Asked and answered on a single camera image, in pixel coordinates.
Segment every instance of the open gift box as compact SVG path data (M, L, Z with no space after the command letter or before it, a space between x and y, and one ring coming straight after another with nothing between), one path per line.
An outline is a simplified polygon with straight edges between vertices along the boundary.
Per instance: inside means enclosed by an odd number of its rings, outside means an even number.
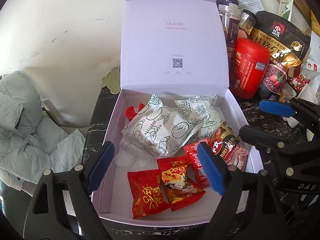
M238 134L248 124L229 91L228 58L216 0L126 0L121 45L121 92L104 141L119 153L121 130L128 123L125 110L146 104L151 94L163 104L177 107L174 100L196 95L217 95L215 109ZM263 169L259 152L249 148L247 172ZM132 194L128 171L157 169L156 160L144 168L137 162L119 167L113 160L92 203L101 218L115 222L176 227L209 222L221 197L211 187L188 207L170 209L153 216L132 219ZM243 211L243 192L238 212Z

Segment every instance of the black marble table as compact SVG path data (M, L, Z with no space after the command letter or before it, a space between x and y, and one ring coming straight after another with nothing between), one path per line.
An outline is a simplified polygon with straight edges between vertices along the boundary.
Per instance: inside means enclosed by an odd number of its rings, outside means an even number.
M105 87L101 89L95 109L92 114L91 124L88 130L85 141L83 161L87 160L90 155L99 151L109 124L109 120L117 100L117 95L110 93L110 90ZM259 98L250 100L243 100L236 98L242 109L249 125L258 127L262 130L286 137L290 142L297 142L305 140L306 130L300 124L295 128L290 128L281 117L273 114L262 112L259 109ZM262 162L265 169L269 172L273 180L276 179L274 166L267 153L261 154ZM294 202L296 197L290 194L279 192L279 198L283 203L288 202L288 206L292 206L290 202ZM241 214L235 216L234 223L231 227L230 235L236 233L239 229ZM152 227L138 227L121 223L116 223L108 220L103 220L103 224L114 240L121 239L197 239L206 224L200 224L187 227L173 227L173 228L152 228Z

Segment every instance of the metal pin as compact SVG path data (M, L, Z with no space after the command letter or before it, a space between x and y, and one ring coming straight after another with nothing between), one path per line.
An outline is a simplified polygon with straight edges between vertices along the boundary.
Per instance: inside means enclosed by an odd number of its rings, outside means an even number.
M83 166L81 164L78 164L75 166L75 171L81 171L83 169Z
M229 171L236 171L237 167L231 164L231 165L228 166L228 170Z
M283 142L278 142L278 147L279 148L283 148L284 147L284 143Z
M287 174L289 177L293 175L293 168L289 167L286 169L285 174Z
M262 176L267 176L267 175L268 175L268 172L267 172L266 170L261 170L261 171L260 171L260 174L261 174Z
M50 173L51 173L51 170L46 169L46 170L44 170L43 175L48 176Z

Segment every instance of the red canister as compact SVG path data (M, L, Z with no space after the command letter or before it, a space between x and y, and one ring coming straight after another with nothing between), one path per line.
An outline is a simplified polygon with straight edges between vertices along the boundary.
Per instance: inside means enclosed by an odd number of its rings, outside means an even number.
M230 69L230 90L244 99L253 98L267 70L270 52L249 39L240 38L236 44L233 68Z

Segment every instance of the box lid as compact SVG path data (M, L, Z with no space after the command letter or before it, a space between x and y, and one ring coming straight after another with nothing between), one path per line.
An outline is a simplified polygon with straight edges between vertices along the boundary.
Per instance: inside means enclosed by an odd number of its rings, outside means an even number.
M216 0L126 0L121 88L228 88Z

